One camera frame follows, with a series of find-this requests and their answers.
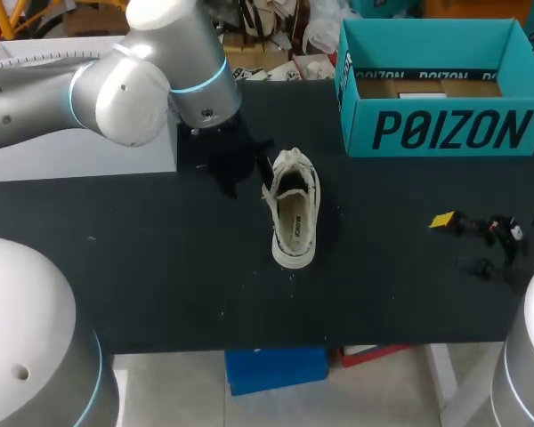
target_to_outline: white sneaker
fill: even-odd
[[[316,250],[320,182],[311,160],[299,149],[283,150],[273,164],[273,183],[263,197],[273,216],[271,250],[287,269],[308,265]]]

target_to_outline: black tabletop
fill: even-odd
[[[317,253],[303,270],[272,259],[257,173],[237,201],[203,172],[0,184],[0,237],[61,269],[105,350],[506,337],[520,298],[455,267],[459,255],[502,252],[428,224],[454,209],[530,223],[534,157],[350,158],[332,82],[242,92],[254,136],[275,140],[271,158],[297,146],[319,173]]]

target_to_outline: white table leg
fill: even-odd
[[[455,392],[453,396],[446,401],[445,405],[442,407],[440,406],[441,427],[465,427],[473,415],[485,402],[485,400],[490,396],[490,385],[492,384],[492,378],[495,373],[498,354],[502,349],[502,345],[503,343],[501,342],[492,343],[487,349],[487,353],[460,384],[457,392]],[[438,361],[435,367],[439,366],[441,366],[443,369],[447,369],[446,365],[440,364]],[[454,379],[455,374],[453,373],[452,365],[450,367],[450,372],[452,373]],[[448,374],[438,373],[437,375],[439,377],[443,377],[443,375]]]
[[[457,379],[451,364],[449,349],[447,344],[429,344],[425,346],[425,355],[437,392],[439,409],[443,409],[457,392]]]

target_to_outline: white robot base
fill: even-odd
[[[0,427],[107,427],[118,390],[67,279],[0,239]]]

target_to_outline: bag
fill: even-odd
[[[243,14],[246,33],[260,40],[272,36],[277,20],[268,0],[239,0],[239,7]]]

